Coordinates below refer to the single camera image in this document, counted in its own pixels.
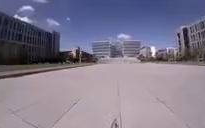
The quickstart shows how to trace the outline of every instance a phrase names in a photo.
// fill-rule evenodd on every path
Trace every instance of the paved ground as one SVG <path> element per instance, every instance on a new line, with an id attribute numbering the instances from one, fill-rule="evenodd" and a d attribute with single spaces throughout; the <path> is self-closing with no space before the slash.
<path id="1" fill-rule="evenodd" d="M 0 80 L 0 128 L 205 128 L 205 67 L 106 64 Z"/>

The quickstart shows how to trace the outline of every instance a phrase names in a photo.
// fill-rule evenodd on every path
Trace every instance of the curb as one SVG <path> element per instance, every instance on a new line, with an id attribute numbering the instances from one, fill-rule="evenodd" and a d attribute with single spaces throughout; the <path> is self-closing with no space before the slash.
<path id="1" fill-rule="evenodd" d="M 55 68 L 44 68 L 44 69 L 35 69 L 35 70 L 3 72 L 3 73 L 0 74 L 0 79 L 21 77 L 21 76 L 26 76 L 26 75 L 32 75 L 32 74 L 38 74 L 38 73 L 44 73 L 44 72 L 50 72 L 50 71 L 57 71 L 57 70 L 62 70 L 62 69 L 85 67 L 85 66 L 91 66 L 91 65 L 94 65 L 94 64 L 70 65 L 70 66 L 65 66 L 65 67 L 63 66 L 63 67 L 55 67 Z"/>

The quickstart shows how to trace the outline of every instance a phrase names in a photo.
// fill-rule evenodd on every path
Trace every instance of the white building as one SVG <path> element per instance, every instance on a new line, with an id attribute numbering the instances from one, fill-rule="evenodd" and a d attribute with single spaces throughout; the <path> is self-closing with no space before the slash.
<path id="1" fill-rule="evenodd" d="M 122 41 L 122 54 L 124 57 L 138 57 L 140 51 L 140 41 L 125 40 Z"/>
<path id="2" fill-rule="evenodd" d="M 176 55 L 177 55 L 177 50 L 176 48 L 173 47 L 159 49 L 156 52 L 156 58 L 161 60 L 174 59 Z"/>
<path id="3" fill-rule="evenodd" d="M 177 33 L 178 37 L 178 52 L 181 55 L 187 54 L 185 51 L 205 50 L 205 16 L 201 19 L 181 27 Z"/>
<path id="4" fill-rule="evenodd" d="M 144 46 L 140 49 L 140 56 L 145 58 L 151 58 L 156 56 L 156 48 L 154 46 Z"/>
<path id="5" fill-rule="evenodd" d="M 93 54 L 98 58 L 111 56 L 111 41 L 95 41 L 92 44 Z"/>

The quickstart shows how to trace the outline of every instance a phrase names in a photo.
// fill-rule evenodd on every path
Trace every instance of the office building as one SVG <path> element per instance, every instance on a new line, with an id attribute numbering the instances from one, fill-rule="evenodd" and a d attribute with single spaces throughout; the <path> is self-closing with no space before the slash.
<path id="1" fill-rule="evenodd" d="M 111 57 L 112 58 L 123 57 L 122 44 L 120 42 L 114 42 L 111 44 Z"/>
<path id="2" fill-rule="evenodd" d="M 156 52 L 156 58 L 158 60 L 174 60 L 177 55 L 176 48 L 168 47 L 164 49 L 159 49 Z"/>
<path id="3" fill-rule="evenodd" d="M 45 61 L 59 54 L 60 36 L 0 12 L 0 64 Z"/>
<path id="4" fill-rule="evenodd" d="M 190 56 L 189 31 L 186 26 L 182 26 L 177 32 L 177 51 L 179 57 Z"/>
<path id="5" fill-rule="evenodd" d="M 186 27 L 183 27 L 182 32 L 178 32 L 177 36 L 180 37 L 180 40 L 182 41 L 180 45 L 179 42 L 177 45 L 178 52 L 181 55 L 186 54 L 185 51 L 187 51 L 188 49 L 191 54 L 194 54 L 194 51 L 205 51 L 205 16 L 187 25 Z"/>
<path id="6" fill-rule="evenodd" d="M 95 41 L 92 44 L 93 54 L 98 58 L 111 56 L 111 41 Z"/>
<path id="7" fill-rule="evenodd" d="M 156 48 L 154 46 L 144 46 L 140 49 L 139 56 L 143 58 L 155 57 Z"/>
<path id="8" fill-rule="evenodd" d="M 138 57 L 140 51 L 140 41 L 125 40 L 122 41 L 122 54 L 124 57 Z"/>

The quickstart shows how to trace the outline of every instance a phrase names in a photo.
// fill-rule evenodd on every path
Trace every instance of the glass building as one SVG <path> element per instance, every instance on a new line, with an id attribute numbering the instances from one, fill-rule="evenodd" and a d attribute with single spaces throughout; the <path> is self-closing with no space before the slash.
<path id="1" fill-rule="evenodd" d="M 0 12 L 0 64 L 34 63 L 59 54 L 60 34 Z"/>
<path id="2" fill-rule="evenodd" d="M 111 56 L 111 42 L 110 41 L 95 41 L 92 44 L 93 54 L 98 58 L 105 58 Z"/>
<path id="3" fill-rule="evenodd" d="M 125 40 L 122 41 L 122 54 L 124 57 L 137 57 L 140 52 L 140 41 Z"/>

